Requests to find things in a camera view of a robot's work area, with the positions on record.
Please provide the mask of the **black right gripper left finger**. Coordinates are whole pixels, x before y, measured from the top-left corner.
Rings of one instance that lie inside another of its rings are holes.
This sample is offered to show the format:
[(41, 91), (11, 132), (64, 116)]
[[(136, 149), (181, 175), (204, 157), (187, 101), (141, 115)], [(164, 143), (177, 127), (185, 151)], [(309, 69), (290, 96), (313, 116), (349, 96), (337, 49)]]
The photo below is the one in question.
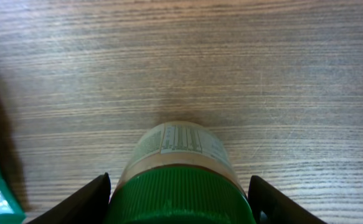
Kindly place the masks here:
[(110, 192), (110, 178), (104, 173), (29, 224), (102, 223)]

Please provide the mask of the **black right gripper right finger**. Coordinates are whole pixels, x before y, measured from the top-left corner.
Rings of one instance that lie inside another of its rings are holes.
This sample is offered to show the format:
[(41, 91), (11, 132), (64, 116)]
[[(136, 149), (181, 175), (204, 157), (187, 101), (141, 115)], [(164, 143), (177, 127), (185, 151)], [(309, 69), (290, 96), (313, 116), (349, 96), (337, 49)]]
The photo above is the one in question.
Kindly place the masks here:
[(326, 224), (258, 175), (251, 177), (247, 197), (257, 223)]

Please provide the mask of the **green lid jar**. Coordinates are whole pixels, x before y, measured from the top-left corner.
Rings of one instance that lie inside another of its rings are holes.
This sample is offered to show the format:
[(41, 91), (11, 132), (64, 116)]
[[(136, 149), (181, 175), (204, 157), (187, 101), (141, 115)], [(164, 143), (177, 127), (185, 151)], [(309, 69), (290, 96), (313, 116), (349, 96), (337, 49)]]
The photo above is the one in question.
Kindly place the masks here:
[(207, 128), (170, 121), (138, 141), (104, 223), (254, 223), (222, 141)]

